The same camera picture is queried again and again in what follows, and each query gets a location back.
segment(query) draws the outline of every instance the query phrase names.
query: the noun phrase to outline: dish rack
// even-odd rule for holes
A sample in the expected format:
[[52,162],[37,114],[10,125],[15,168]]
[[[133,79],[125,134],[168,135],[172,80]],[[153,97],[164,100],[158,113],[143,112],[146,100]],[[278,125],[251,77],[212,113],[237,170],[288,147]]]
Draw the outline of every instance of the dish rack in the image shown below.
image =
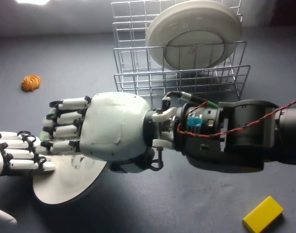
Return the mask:
[[[113,50],[117,67],[114,75],[118,91],[133,93],[142,97],[164,96],[168,91],[186,91],[196,94],[234,93],[240,99],[250,66],[242,66],[246,49],[245,41],[230,43],[237,46],[235,51],[222,63],[213,66],[212,56],[207,58],[208,68],[197,68],[197,54],[211,51],[224,44],[205,44],[188,46],[194,50],[194,66],[190,70],[168,70],[150,56],[149,51],[180,51],[183,46],[146,47],[145,35],[153,19],[167,8],[187,0],[138,0],[114,2],[113,33],[116,48]],[[230,7],[241,19],[241,0],[216,0]]]

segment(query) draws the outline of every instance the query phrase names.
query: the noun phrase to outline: gray tabletop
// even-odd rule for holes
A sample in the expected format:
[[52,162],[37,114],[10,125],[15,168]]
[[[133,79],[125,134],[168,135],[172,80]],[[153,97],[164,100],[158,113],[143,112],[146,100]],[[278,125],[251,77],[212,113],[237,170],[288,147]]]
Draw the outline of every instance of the gray tabletop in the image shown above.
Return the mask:
[[[296,100],[296,28],[246,28],[243,39],[243,63],[252,68],[242,99],[280,106]],[[0,39],[0,130],[37,134],[50,101],[115,91],[113,48],[111,34]],[[43,83],[24,93],[20,82],[31,73]],[[60,206],[39,203],[31,180],[1,177],[0,208],[21,233],[245,233],[242,218],[272,196],[284,219],[269,232],[296,233],[296,166],[222,174],[169,150],[164,165],[159,172],[107,172],[84,197]]]

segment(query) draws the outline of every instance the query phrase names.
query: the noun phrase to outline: plate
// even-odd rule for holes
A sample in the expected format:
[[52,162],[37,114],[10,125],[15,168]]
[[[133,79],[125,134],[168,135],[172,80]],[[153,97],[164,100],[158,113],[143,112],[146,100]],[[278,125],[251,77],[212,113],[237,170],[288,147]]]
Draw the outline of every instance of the plate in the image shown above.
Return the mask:
[[167,46],[149,49],[151,57],[167,69],[199,69],[228,58],[237,47],[232,42],[239,41],[241,34],[240,19],[230,8],[212,0],[191,0],[159,14],[147,30],[145,43]]
[[84,155],[52,156],[55,171],[33,177],[36,197],[46,204],[61,204],[79,198],[108,169],[107,162]]

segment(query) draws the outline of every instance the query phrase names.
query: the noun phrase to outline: yellow sponge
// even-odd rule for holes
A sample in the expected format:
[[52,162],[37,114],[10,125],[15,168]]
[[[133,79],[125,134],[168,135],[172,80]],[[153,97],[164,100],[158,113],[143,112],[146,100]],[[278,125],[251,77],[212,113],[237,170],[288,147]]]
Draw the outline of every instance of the yellow sponge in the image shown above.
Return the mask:
[[260,233],[283,211],[284,209],[271,196],[268,196],[243,219],[243,224],[252,233]]

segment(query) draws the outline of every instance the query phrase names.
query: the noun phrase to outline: white robotic hand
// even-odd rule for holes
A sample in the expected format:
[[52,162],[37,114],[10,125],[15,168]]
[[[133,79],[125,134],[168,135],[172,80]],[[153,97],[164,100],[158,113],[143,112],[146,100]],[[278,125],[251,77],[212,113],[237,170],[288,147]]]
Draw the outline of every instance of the white robotic hand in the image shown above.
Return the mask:
[[39,155],[37,137],[27,131],[0,132],[0,176],[29,175],[55,169],[51,157]]
[[83,154],[112,162],[110,169],[116,172],[136,173],[151,166],[154,150],[143,135],[143,121],[151,108],[143,98],[108,92],[54,101],[50,107],[37,153]]

